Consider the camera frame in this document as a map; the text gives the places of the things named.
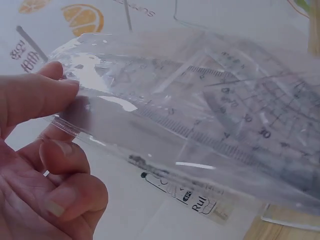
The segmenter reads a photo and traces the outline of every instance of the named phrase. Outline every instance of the plastic stencil ruler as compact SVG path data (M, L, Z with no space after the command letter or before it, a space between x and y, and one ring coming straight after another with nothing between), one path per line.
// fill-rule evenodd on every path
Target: plastic stencil ruler
M130 154L131 163L146 169L147 160L157 156L158 163L168 168L181 166L180 170L193 177L210 176L212 181L219 179L222 185L250 194L256 194L258 186L241 188L236 186L236 178L231 179L232 174L226 179L219 171L207 171L234 168L231 173L244 174L251 182L263 174L292 187L292 192L285 192L284 186L279 186L275 194L289 199L299 190L304 193L299 197L307 196L309 206L320 205L317 78L292 73L276 57L248 41L226 50L207 49L185 63L105 54L91 59L101 85L93 88L90 79L81 79L83 71L90 70L86 65L70 67L67 77L81 79L87 96L97 96L98 91L105 95L109 89L137 109L117 121L128 136L125 139L104 139L112 129L103 134L89 129L87 133L138 153ZM180 181L188 178L181 176ZM200 181L192 184L204 187ZM265 187L258 196L268 196L267 191L272 190Z

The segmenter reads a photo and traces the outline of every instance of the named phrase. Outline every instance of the finger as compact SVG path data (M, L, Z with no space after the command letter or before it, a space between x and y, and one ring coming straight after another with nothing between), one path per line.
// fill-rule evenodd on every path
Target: finger
M76 97L79 82L55 81L39 74L0 76L0 129L65 109Z
M97 177L76 173L50 192L44 204L47 211L62 222L90 213L88 224L95 226L107 207L108 191Z
M30 144L24 146L17 153L28 163L30 164L33 169L40 173L45 173L47 170L41 160L40 157L40 146L49 140L57 140L63 142L69 142L74 139L75 137L68 134L67 132L59 129L53 124L50 124L40 135L39 137L31 142Z
M37 73L53 80L59 80L64 74L64 68L60 62L52 61L44 65Z
M47 140L40 146L39 154L51 174L90 174L85 152L73 142Z
M62 77L63 73L63 66L58 61L50 62L38 71L38 74L53 80L59 80ZM4 130L4 132L2 133L2 137L4 140L11 134L15 127L16 126L11 126Z

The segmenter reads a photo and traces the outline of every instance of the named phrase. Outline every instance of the skin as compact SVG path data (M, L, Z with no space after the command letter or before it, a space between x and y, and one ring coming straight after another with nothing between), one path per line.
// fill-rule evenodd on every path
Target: skin
M53 125L18 151L16 125L65 109L79 84L52 62L37 74L0 75L0 234L4 240L90 240L108 204L84 151Z

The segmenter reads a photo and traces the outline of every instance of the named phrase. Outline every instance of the clear plastic packaging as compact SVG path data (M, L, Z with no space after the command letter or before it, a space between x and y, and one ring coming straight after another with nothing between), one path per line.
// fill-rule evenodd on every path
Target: clear plastic packaging
M84 34L49 56L80 82L50 120L204 195L237 191L320 215L318 77L274 52L188 28Z

